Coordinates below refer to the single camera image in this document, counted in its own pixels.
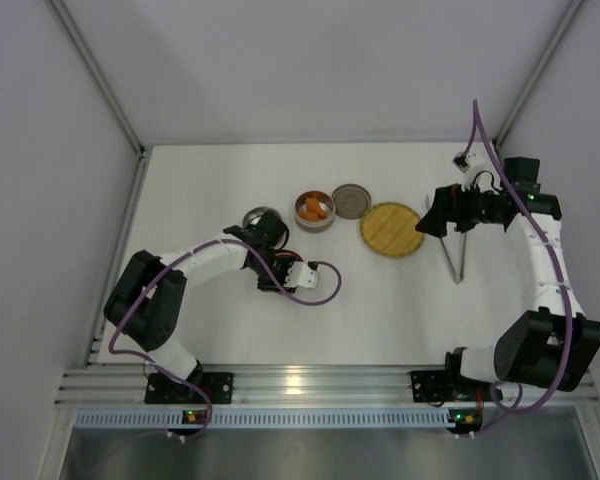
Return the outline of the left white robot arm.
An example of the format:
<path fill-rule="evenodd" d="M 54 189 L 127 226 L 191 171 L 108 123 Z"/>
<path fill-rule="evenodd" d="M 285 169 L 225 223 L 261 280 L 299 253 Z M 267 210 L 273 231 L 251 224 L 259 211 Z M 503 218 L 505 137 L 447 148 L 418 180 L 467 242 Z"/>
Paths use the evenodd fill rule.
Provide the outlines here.
<path fill-rule="evenodd" d="M 179 381 L 200 386 L 203 367 L 176 335 L 186 290 L 242 269 L 256 274 L 261 291 L 275 291 L 278 285 L 291 294 L 297 288 L 316 288 L 316 266 L 282 249 L 288 237 L 289 229 L 280 215 L 264 209 L 187 253 L 139 251 L 110 294 L 104 317 L 121 327 L 154 364 Z"/>

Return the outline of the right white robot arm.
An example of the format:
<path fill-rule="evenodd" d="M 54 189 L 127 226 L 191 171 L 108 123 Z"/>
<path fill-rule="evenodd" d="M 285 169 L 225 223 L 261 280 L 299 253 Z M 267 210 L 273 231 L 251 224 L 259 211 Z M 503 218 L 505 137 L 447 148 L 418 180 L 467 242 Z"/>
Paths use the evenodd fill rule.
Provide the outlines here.
<path fill-rule="evenodd" d="M 600 322 L 584 314 L 571 288 L 561 245 L 559 200 L 542 192 L 540 162 L 508 158 L 502 180 L 479 185 L 483 163 L 459 154 L 461 183 L 439 187 L 427 204 L 418 232 L 443 239 L 447 226 L 465 234 L 480 224 L 500 225 L 513 249 L 521 281 L 522 312 L 494 345 L 458 347 L 447 353 L 451 377 L 504 381 L 561 391 L 576 389 L 600 348 Z"/>

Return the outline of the orange fried food piece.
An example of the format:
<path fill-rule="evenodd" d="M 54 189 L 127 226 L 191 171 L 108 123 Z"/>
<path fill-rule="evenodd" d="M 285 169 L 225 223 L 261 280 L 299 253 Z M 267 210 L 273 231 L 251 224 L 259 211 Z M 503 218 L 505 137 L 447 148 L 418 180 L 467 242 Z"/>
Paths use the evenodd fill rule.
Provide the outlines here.
<path fill-rule="evenodd" d="M 321 216 L 314 211 L 301 210 L 298 215 L 309 222 L 319 222 L 321 220 Z"/>

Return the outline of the red-banded metal tin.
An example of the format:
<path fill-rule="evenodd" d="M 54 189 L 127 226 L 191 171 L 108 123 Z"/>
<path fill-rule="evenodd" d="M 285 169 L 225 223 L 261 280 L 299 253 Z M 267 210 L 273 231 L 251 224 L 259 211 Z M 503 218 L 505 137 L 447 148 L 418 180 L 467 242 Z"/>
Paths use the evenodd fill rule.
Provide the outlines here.
<path fill-rule="evenodd" d="M 248 225 L 257 223 L 265 213 L 272 210 L 272 208 L 266 206 L 260 206 L 249 210 L 242 219 L 242 226 L 246 228 Z"/>

